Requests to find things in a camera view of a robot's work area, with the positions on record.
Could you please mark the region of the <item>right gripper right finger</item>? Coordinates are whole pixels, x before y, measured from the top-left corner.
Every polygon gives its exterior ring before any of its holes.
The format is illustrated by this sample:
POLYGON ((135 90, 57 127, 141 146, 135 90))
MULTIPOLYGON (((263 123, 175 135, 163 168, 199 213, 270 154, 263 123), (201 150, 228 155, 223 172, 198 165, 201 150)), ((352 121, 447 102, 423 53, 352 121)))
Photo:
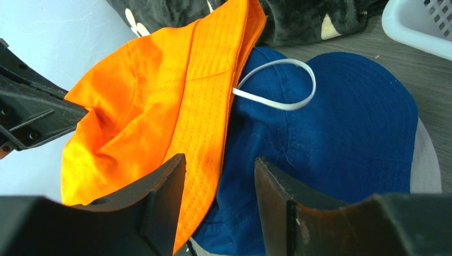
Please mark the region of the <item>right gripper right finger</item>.
POLYGON ((348 204, 264 157, 254 175, 266 255, 451 255, 450 194, 375 194, 348 204))

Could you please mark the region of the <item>grey bucket hat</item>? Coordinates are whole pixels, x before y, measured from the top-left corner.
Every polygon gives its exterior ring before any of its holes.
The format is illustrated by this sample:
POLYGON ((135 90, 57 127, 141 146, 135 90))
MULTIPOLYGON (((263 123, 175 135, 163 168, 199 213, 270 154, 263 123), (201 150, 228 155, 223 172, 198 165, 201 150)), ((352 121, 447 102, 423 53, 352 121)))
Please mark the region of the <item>grey bucket hat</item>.
MULTIPOLYGON (((422 121, 418 121, 415 135, 410 192, 442 192, 437 154, 422 121)), ((235 199, 230 206, 235 210, 216 199, 195 236, 178 255, 264 255, 256 193, 235 199)))

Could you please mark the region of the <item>orange bucket hat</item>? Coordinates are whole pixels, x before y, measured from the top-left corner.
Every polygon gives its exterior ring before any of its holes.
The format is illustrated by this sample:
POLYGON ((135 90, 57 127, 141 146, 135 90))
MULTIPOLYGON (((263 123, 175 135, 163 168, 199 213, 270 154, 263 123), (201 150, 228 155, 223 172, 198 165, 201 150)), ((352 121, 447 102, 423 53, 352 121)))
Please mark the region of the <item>orange bucket hat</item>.
POLYGON ((87 114, 62 152, 62 202, 86 205, 183 153, 179 250, 215 198, 232 89, 265 22, 259 1, 227 1, 185 27, 133 39, 91 68, 65 97, 87 114))

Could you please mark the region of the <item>white plastic basket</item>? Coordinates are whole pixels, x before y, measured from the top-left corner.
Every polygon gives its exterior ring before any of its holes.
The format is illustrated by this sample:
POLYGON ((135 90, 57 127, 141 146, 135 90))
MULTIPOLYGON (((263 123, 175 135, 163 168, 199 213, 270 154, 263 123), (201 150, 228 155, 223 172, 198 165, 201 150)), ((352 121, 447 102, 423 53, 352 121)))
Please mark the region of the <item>white plastic basket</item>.
POLYGON ((451 0, 389 0, 381 24, 392 40, 451 60, 451 0))

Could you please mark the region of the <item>blue bucket hat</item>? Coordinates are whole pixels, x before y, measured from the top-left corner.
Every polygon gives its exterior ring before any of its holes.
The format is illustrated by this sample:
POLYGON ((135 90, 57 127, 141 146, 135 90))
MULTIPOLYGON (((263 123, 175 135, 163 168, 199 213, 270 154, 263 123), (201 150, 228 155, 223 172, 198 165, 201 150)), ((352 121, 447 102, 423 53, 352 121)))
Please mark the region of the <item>blue bucket hat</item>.
POLYGON ((259 156, 349 203, 410 191, 418 109, 406 88, 354 53, 325 53, 307 64, 317 89, 298 110, 235 97, 216 198, 192 235, 208 252, 265 254, 254 182, 259 156))

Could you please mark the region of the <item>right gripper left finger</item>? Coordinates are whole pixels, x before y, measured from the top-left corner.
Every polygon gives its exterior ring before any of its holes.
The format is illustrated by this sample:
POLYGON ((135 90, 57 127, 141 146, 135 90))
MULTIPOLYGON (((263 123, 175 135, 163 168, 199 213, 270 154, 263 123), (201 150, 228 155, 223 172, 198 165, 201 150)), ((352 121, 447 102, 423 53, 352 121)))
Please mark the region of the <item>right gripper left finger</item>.
POLYGON ((1 197, 1 255, 172 255, 186 160, 162 166, 89 205, 1 197))

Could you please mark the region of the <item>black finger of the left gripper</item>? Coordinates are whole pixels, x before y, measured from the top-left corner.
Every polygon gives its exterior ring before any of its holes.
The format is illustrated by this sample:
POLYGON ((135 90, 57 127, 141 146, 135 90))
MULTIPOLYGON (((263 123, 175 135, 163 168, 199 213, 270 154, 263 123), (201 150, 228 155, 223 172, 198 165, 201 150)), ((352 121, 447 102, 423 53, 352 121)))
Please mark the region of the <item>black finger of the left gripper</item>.
POLYGON ((87 114, 68 92, 34 71, 1 40, 1 158, 73 132, 87 114))

